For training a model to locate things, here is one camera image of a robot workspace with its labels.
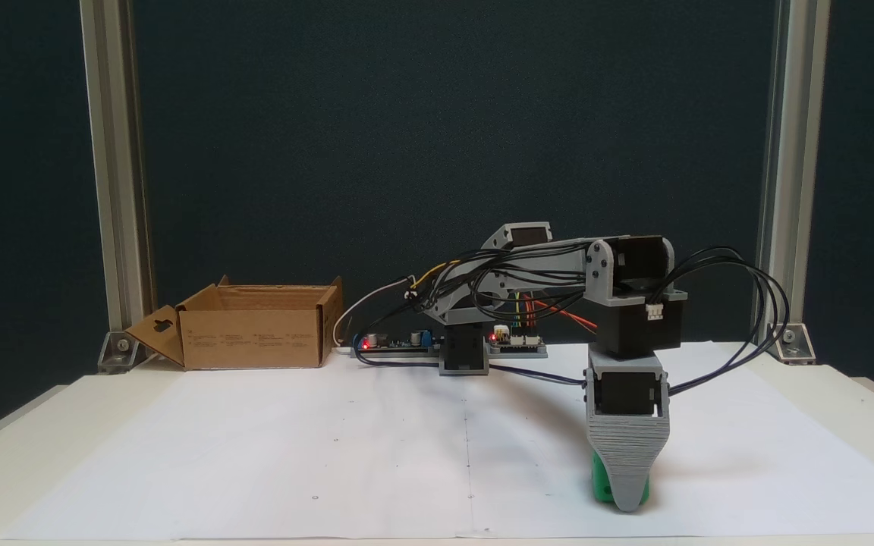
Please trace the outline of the grey fixed tapered gripper finger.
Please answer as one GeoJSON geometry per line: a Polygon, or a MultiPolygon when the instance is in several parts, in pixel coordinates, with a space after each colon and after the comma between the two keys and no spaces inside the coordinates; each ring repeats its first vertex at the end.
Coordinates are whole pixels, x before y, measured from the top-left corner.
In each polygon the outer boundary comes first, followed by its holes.
{"type": "Polygon", "coordinates": [[[670,430],[669,418],[587,418],[593,497],[624,513],[636,511],[649,496],[649,475],[670,430]]]}

